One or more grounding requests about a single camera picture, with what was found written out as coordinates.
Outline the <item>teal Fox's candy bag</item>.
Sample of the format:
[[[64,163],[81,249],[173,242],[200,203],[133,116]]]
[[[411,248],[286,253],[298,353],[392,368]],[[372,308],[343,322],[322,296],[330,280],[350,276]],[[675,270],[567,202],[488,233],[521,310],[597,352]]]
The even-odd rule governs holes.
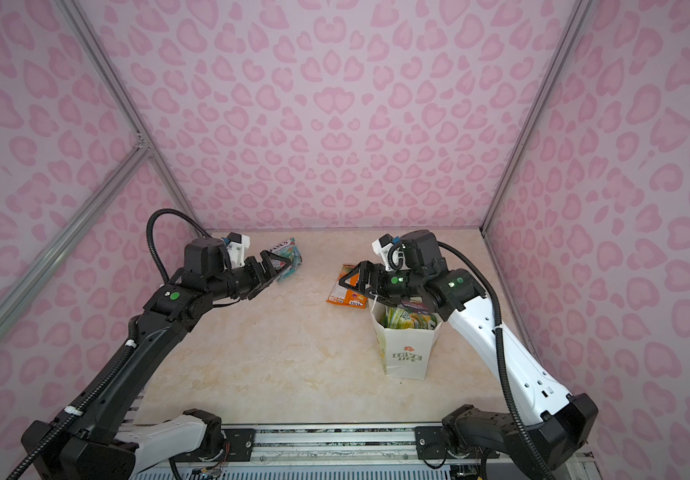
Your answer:
[[[296,239],[290,237],[272,247],[271,263],[279,273],[278,281],[283,281],[292,275],[302,264],[302,255],[297,245]]]

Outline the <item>orange candy bag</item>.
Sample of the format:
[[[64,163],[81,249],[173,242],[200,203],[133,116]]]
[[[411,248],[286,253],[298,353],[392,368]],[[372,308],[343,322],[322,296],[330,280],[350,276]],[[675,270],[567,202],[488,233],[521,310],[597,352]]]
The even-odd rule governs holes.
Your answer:
[[[327,298],[328,303],[355,309],[366,309],[369,306],[369,300],[366,296],[340,285],[340,280],[349,275],[354,268],[355,266],[352,264],[342,266],[338,280]]]

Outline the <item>white illustrated paper bag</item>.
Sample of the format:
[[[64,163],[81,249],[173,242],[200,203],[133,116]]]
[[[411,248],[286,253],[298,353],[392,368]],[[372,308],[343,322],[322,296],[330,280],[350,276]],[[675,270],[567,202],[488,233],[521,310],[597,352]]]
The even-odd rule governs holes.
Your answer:
[[[382,325],[388,306],[369,302],[372,324],[376,334],[383,369],[388,377],[424,380],[430,356],[441,330],[441,319],[435,330],[393,330]]]

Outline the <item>lime Fox's candy bag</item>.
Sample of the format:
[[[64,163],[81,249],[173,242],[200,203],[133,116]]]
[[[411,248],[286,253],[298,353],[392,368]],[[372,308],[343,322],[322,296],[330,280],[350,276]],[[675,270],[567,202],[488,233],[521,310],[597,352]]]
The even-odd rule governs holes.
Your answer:
[[[393,330],[435,330],[438,320],[434,315],[407,310],[401,307],[388,307],[382,318],[382,325]]]

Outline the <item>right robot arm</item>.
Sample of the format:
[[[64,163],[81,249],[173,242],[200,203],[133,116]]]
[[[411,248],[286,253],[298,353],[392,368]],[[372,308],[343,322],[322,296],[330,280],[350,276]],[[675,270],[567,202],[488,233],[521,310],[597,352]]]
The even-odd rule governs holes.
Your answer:
[[[506,412],[464,405],[442,421],[446,456],[479,459],[501,453],[530,479],[552,479],[586,445],[599,408],[573,394],[533,356],[503,320],[498,294],[481,270],[429,230],[386,234],[373,244],[380,262],[364,260],[341,287],[386,307],[438,316],[478,353],[499,381]]]

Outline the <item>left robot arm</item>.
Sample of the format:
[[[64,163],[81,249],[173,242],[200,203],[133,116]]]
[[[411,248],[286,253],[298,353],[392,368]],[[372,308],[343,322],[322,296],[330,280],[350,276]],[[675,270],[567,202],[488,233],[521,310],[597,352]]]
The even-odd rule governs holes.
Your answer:
[[[185,246],[184,264],[174,274],[167,272],[154,239],[156,221],[165,215],[183,219],[199,234]],[[129,320],[124,343],[89,385],[51,422],[35,421],[26,429],[26,455],[10,478],[34,467],[43,479],[131,479],[185,452],[221,453],[221,421],[200,410],[134,440],[122,440],[118,433],[138,394],[206,313],[254,299],[290,270],[292,260],[274,252],[246,255],[242,240],[237,233],[214,238],[172,208],[149,217],[146,241],[162,285]]]

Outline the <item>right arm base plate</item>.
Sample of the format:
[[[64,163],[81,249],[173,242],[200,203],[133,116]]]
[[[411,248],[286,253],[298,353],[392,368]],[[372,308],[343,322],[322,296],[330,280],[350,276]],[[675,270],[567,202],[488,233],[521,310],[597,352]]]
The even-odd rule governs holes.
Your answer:
[[[443,426],[418,426],[414,435],[417,457],[433,468],[455,457],[450,433]]]

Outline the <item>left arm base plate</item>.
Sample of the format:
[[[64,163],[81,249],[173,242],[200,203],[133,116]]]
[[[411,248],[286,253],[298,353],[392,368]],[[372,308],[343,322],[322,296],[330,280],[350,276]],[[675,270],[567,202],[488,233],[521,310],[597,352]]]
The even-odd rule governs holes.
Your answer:
[[[250,428],[228,428],[215,441],[205,440],[191,452],[174,457],[178,463],[249,462],[254,449],[257,431]]]

